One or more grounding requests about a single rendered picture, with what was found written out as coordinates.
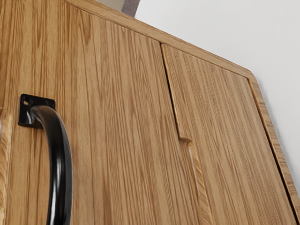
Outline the cream box with lid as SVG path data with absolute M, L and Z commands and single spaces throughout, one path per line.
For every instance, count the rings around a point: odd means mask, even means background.
M 140 0 L 96 0 L 97 2 L 135 17 Z

